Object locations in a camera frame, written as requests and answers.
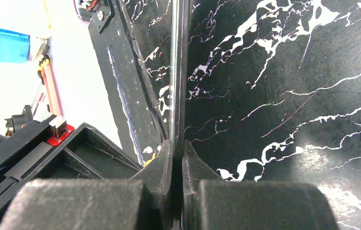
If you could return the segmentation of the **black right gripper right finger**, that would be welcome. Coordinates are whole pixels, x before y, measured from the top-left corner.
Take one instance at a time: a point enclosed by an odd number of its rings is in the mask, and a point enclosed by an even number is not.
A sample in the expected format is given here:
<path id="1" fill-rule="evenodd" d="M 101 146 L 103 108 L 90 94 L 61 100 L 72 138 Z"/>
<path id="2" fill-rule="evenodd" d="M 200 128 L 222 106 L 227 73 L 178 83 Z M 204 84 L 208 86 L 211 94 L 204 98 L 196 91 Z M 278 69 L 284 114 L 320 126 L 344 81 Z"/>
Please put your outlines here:
<path id="1" fill-rule="evenodd" d="M 189 141 L 182 159 L 184 230 L 336 230 L 325 195 L 292 182 L 227 182 Z"/>

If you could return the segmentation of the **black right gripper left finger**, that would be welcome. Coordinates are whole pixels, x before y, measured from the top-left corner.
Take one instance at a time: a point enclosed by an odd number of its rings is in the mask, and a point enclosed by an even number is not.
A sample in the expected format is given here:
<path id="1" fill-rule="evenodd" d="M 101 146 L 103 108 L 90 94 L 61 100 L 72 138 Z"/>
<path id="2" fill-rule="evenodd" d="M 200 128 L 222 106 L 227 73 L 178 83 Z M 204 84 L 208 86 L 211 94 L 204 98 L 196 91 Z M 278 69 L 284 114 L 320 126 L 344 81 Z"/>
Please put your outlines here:
<path id="1" fill-rule="evenodd" d="M 169 230 L 171 145 L 130 179 L 35 179 L 8 207 L 0 230 Z"/>

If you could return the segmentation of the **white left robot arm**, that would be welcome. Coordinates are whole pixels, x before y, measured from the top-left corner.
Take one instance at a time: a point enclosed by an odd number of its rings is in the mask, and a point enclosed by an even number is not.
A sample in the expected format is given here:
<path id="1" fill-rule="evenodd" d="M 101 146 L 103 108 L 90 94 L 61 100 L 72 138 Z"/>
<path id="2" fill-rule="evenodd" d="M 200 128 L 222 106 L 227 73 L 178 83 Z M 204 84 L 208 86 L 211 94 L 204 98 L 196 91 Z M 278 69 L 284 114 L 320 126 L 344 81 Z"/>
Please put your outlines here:
<path id="1" fill-rule="evenodd" d="M 95 127 L 58 116 L 0 135 L 0 222 L 18 191 L 40 179 L 128 179 L 141 165 Z"/>

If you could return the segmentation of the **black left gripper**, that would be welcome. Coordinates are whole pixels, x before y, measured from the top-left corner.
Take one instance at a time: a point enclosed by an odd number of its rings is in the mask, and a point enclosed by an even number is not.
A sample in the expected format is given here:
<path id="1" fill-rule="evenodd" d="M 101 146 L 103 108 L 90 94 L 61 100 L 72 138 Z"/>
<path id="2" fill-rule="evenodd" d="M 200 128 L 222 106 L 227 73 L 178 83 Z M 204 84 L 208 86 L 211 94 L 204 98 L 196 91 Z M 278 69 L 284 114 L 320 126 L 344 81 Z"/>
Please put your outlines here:
<path id="1" fill-rule="evenodd" d="M 67 126 L 51 134 L 51 119 L 32 121 L 13 136 L 0 135 L 0 222 L 12 199 L 36 179 L 128 179 L 141 165 L 95 127 Z"/>

